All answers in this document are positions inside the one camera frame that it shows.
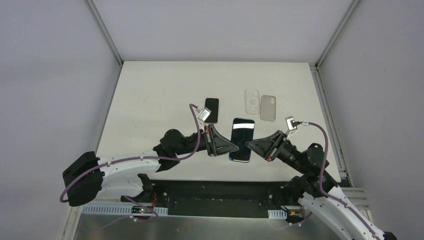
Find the blue smartphone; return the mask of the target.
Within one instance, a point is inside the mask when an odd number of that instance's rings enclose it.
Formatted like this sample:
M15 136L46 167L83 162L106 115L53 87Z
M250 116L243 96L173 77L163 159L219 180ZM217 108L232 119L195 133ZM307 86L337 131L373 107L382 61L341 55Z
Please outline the blue smartphone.
M230 141L238 147L237 151L229 153L232 162L248 163L251 158L251 150L245 145L254 137L255 121L247 118L236 117L232 121Z

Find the black smartphone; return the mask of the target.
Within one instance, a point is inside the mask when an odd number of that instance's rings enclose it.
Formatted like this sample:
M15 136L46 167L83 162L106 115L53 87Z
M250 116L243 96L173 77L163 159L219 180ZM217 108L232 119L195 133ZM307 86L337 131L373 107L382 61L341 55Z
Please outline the black smartphone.
M210 111L205 123L216 124L219 119L220 100L218 98L206 98L204 107Z

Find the clear phone case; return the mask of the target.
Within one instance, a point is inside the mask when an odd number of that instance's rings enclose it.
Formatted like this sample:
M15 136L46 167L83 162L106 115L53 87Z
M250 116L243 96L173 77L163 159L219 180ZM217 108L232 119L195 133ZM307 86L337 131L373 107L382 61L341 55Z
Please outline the clear phone case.
M257 89L244 91L245 112L248 115L259 115L261 112L260 92Z

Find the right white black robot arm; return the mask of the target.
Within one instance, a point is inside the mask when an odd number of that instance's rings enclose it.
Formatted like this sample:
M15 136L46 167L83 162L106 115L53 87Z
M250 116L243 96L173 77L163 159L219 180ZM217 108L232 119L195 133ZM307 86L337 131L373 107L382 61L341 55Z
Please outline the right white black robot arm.
M281 160L301 176L293 177L283 188L289 205L300 204L323 221L341 240L394 240L396 236L383 231L358 210L342 188L326 171L321 172L324 149L312 143L299 151L278 130L268 137L247 141L245 146L264 160Z

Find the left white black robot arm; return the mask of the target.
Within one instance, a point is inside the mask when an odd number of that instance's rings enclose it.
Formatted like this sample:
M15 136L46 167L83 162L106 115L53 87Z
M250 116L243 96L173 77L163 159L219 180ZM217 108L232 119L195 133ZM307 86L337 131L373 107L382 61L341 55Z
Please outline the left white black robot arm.
M236 144L209 124L190 136L170 129L158 145L135 156L98 157L88 151L63 171L65 189L59 200L71 207L125 196L144 203L153 195L148 174L168 171L197 152L206 151L208 156L217 157L238 150Z

